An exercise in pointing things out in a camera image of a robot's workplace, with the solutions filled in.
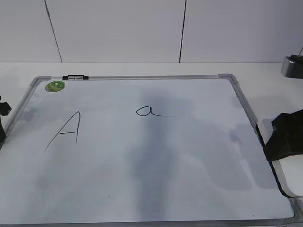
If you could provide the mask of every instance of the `whiteboard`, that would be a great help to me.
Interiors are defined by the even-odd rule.
[[[294,215],[227,79],[48,83],[0,151],[2,224]]]

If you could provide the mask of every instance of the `white surface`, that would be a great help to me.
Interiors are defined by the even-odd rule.
[[[181,62],[281,62],[303,45],[302,0],[188,0]]]
[[[2,223],[293,216],[228,80],[48,83],[1,150]],[[138,116],[146,105],[168,117]],[[77,111],[77,144],[59,134],[45,151]]]
[[[0,1],[0,61],[60,62],[43,0]]]
[[[179,62],[184,0],[48,0],[63,62]]]
[[[152,76],[234,74],[259,122],[271,121],[280,113],[293,113],[303,106],[303,80],[284,77],[281,63],[204,63],[204,64],[99,64],[99,63],[0,63],[0,95],[13,110],[25,94],[33,78],[41,75],[62,76],[84,74],[90,76]],[[3,117],[4,125],[9,117]],[[270,127],[261,129],[265,141]],[[301,165],[290,165],[289,173],[298,179],[294,187],[303,195]],[[284,178],[283,170],[280,179]]]

